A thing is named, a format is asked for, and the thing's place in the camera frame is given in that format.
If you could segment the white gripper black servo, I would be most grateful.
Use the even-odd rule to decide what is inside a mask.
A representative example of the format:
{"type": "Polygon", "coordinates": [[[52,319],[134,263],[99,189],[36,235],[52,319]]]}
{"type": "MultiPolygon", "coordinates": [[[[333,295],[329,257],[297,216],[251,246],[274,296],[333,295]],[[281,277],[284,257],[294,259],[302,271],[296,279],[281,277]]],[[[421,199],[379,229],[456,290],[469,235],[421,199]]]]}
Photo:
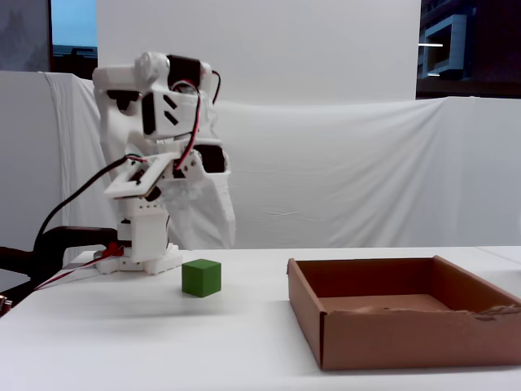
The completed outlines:
{"type": "Polygon", "coordinates": [[[158,146],[173,152],[157,186],[171,217],[171,229],[186,249],[219,249],[234,246],[236,221],[232,205],[228,156],[222,142],[195,140],[185,157],[187,141],[158,146]]]}

